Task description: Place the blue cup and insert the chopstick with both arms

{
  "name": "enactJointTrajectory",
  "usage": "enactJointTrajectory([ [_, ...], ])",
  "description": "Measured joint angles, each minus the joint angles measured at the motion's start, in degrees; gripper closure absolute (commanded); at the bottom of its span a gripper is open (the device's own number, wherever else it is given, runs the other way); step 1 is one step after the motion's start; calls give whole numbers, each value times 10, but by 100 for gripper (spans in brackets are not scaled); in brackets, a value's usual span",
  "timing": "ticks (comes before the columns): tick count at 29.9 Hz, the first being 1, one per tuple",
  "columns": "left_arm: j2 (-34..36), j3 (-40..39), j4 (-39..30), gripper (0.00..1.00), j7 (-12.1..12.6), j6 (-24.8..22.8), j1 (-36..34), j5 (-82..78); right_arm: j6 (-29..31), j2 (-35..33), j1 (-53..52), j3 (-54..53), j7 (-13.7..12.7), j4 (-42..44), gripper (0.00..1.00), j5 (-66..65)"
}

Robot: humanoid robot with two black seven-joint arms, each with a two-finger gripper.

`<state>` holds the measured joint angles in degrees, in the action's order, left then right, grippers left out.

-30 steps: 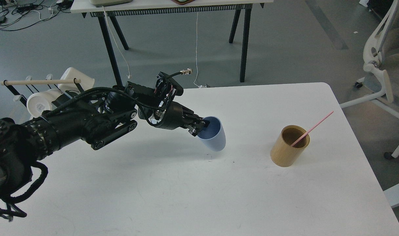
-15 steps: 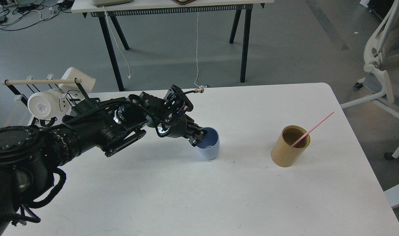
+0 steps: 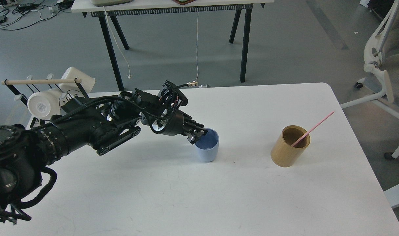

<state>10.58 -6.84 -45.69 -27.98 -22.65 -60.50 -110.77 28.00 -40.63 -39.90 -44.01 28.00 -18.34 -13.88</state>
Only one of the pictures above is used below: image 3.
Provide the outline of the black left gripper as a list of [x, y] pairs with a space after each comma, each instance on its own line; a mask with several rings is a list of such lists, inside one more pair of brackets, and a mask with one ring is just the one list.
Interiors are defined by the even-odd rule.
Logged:
[[195, 144], [202, 136], [208, 133], [204, 125], [197, 123], [191, 116], [181, 110], [176, 110], [172, 117], [166, 120], [164, 126], [158, 127], [155, 124], [151, 124], [150, 129], [153, 133], [162, 135], [175, 136], [181, 134], [187, 136], [187, 140], [191, 144]]

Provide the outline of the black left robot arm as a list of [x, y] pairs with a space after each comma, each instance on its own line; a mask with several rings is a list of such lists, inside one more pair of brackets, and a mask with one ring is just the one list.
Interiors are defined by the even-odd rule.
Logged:
[[23, 209], [38, 204], [53, 188], [57, 173], [48, 166], [83, 146], [104, 155], [137, 136], [138, 123], [153, 133], [186, 136], [191, 144], [208, 130], [182, 112], [188, 99], [182, 85], [165, 81], [158, 95], [135, 88], [119, 95], [75, 97], [50, 122], [26, 129], [0, 126], [0, 222], [30, 221]]

